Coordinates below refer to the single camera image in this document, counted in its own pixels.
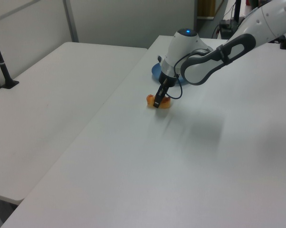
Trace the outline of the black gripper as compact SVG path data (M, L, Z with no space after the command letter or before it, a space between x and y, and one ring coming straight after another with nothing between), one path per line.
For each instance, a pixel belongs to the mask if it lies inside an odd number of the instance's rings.
M161 85L160 85L160 87L159 87L159 89L158 89L158 91L154 97L153 106L155 108L159 108L164 103L165 96L169 97L169 95L168 95L169 87L174 87L176 82L177 82L176 77L167 76L162 71L159 75L158 80L159 80Z

